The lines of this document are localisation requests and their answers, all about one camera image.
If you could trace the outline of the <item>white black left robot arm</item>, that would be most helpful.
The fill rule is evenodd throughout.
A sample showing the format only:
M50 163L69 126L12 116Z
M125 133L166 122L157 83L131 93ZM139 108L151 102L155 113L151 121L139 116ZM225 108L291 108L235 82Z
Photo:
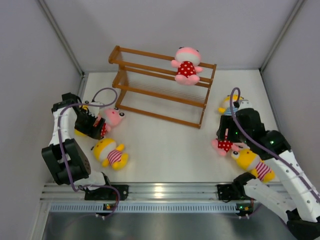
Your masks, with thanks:
M92 172L86 154L75 139L75 131L94 140L102 139L105 119L96 116L80 102L73 93L62 95L62 101L51 109L54 117L52 138L47 147L41 150L53 180L58 185L79 185L79 189L95 193L102 200L109 199L113 187L108 177L102 172Z

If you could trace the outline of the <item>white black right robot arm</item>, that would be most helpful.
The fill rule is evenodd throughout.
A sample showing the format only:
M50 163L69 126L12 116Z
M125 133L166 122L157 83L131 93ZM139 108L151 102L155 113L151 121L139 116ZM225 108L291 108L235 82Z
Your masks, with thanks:
M260 202L282 219L296 239L319 238L320 194L301 169L286 138L277 130L266 130L253 108L222 115L216 135L219 140L246 144L274 171L291 199L285 199L252 173L233 180L235 196Z

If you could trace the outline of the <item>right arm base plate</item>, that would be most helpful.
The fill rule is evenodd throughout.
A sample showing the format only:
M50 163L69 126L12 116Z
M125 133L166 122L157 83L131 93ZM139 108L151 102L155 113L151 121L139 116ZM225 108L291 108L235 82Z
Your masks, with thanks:
M243 188L232 184L218 184L217 186L218 199L225 203L230 201L249 200L250 198L245 195Z

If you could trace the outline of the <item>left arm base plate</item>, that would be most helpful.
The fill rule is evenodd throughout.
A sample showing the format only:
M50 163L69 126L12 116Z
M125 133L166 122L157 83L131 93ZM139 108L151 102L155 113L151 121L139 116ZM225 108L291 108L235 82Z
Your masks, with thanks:
M129 185L115 184L115 185L112 185L112 187L118 190L121 201L124 201L127 199L129 195ZM93 190L89 190L88 188L85 188L83 191L85 192L84 199L86 201L117 201L118 200L117 193L110 188L100 187Z

